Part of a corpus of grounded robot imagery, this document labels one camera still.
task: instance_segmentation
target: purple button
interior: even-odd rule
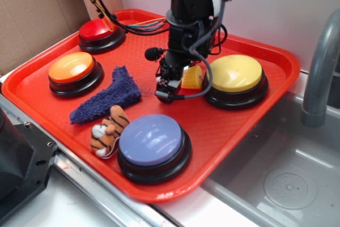
[[[131,122],[122,132],[119,148],[130,163],[155,166],[172,158],[181,144],[179,124],[166,115],[153,114]]]

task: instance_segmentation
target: cardboard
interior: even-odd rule
[[[0,74],[76,32],[89,19],[83,0],[0,0]]]

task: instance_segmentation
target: faucet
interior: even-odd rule
[[[305,88],[301,122],[324,125],[327,105],[340,108],[340,9],[328,19],[314,53]]]

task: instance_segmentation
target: stuffed tiger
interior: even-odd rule
[[[97,157],[108,159],[116,153],[116,142],[129,123],[124,110],[114,105],[110,108],[110,116],[92,127],[91,148]]]

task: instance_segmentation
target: plastic tray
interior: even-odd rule
[[[125,23],[136,23],[158,18],[141,10],[117,12]],[[228,36],[219,56],[246,54],[256,58],[269,80],[268,94],[259,105],[241,111],[225,111],[209,105],[203,97],[161,103],[154,95],[158,63],[147,61],[144,52],[150,47],[167,48],[167,33],[156,36],[127,34],[126,41],[117,49],[94,55],[105,72],[103,82],[91,93],[73,99],[55,97],[49,89],[48,69],[54,60],[70,52],[80,51],[78,33],[39,54],[16,69],[3,84],[2,92],[10,101],[30,115],[61,143],[88,163],[100,175],[127,195],[145,203],[159,203],[179,198],[202,184],[204,179],[233,150],[249,130],[285,94],[300,73],[296,58],[287,51]],[[208,57],[212,62],[218,56]],[[159,113],[174,118],[189,134],[193,155],[189,166],[177,178],[164,184],[143,186],[127,180],[117,163],[97,158],[90,148],[91,127],[101,122],[71,125],[69,114],[91,96],[111,84],[116,66],[125,65],[142,91],[141,102],[126,109],[130,121],[147,114]]]

